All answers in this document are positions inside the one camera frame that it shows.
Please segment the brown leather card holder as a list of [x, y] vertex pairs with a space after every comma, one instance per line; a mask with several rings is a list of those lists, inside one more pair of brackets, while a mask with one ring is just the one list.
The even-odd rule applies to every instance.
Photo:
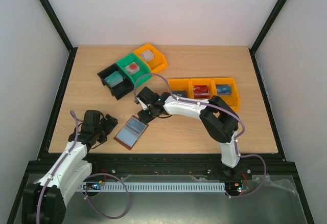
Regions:
[[113, 139], [131, 150], [147, 128], [148, 124], [141, 122], [136, 116], [131, 116]]

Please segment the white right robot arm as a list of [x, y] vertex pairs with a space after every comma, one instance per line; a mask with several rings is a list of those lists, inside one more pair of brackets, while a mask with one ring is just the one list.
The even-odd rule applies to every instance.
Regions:
[[196, 100], [172, 92], [159, 95], [148, 87], [135, 94], [134, 98], [134, 102], [142, 107], [137, 115], [143, 123], [149, 123], [161, 115], [181, 115], [200, 120], [210, 137], [220, 146], [223, 174], [229, 179], [240, 174], [238, 137], [244, 133], [245, 125], [222, 98], [212, 96], [210, 99]]

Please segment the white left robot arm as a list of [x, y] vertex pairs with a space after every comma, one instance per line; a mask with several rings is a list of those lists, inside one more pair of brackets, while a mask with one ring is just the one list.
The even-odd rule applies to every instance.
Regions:
[[104, 143], [117, 126], [116, 118], [98, 110], [87, 110], [75, 120], [67, 145], [50, 170], [35, 183], [28, 183], [22, 197], [22, 223], [62, 223], [71, 197], [92, 173], [84, 158], [95, 143]]

